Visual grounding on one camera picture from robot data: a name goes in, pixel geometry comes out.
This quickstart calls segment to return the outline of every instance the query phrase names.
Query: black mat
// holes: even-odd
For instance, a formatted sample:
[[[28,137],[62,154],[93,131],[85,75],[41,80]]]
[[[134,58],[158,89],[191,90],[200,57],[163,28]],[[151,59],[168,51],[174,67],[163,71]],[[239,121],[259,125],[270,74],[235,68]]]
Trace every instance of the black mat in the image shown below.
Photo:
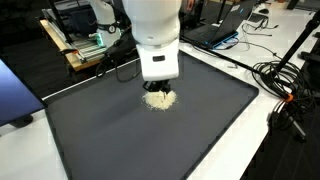
[[[135,63],[121,68],[133,74]],[[142,77],[125,84],[114,72],[48,99],[47,111],[72,179],[184,179],[258,89],[180,53],[171,85],[178,102],[163,112],[142,101]]]

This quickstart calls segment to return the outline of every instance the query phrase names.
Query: robot end effector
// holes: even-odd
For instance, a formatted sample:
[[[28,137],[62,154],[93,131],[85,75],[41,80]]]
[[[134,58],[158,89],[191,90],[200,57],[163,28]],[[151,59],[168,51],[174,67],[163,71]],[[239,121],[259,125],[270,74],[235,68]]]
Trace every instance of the robot end effector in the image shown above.
[[[179,76],[178,52],[181,0],[122,0],[148,91],[170,92],[169,79]]]

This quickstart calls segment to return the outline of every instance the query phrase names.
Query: computer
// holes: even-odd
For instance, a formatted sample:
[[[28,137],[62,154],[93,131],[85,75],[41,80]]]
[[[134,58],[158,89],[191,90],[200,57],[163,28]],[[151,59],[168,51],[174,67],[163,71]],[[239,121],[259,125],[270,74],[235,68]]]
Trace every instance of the computer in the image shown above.
[[[7,123],[22,127],[32,122],[30,114],[46,105],[0,59],[0,126]]]
[[[220,26],[203,23],[199,27],[184,31],[182,39],[191,43],[201,44],[207,48],[215,48],[221,42],[236,36],[237,29],[252,11],[255,0],[245,0],[232,5]]]

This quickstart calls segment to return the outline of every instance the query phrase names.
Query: gray mat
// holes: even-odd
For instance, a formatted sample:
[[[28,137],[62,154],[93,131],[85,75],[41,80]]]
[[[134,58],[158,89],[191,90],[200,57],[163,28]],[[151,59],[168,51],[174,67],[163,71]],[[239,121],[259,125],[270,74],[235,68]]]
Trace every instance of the gray mat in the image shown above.
[[[135,63],[120,69],[135,72]],[[71,179],[176,180],[190,175],[258,89],[180,53],[170,81],[178,102],[150,110],[142,77],[114,72],[47,100],[50,126]]]

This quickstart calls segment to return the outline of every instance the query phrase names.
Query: white table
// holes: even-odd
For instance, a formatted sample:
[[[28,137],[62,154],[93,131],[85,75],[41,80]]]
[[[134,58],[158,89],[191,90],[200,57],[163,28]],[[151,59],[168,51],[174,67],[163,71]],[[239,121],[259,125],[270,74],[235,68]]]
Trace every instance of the white table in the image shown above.
[[[278,24],[279,28],[263,30],[263,33],[272,33],[272,37],[249,36],[249,41],[266,46],[283,56],[311,18],[306,11],[271,8],[269,25]],[[298,52],[310,51],[315,42],[316,39],[310,36]],[[258,87],[251,74],[243,68],[228,68],[233,64],[203,54],[189,44],[180,44],[180,49]],[[249,51],[245,50],[246,45],[239,44],[220,53],[250,66],[273,60],[272,54],[264,49],[251,46]],[[304,61],[295,55],[290,62],[301,67]],[[189,179],[239,179],[267,134],[267,117],[278,101],[260,89],[259,96],[231,125]],[[44,111],[33,116],[35,121],[25,128],[15,129],[10,125],[0,128],[0,179],[67,179]]]

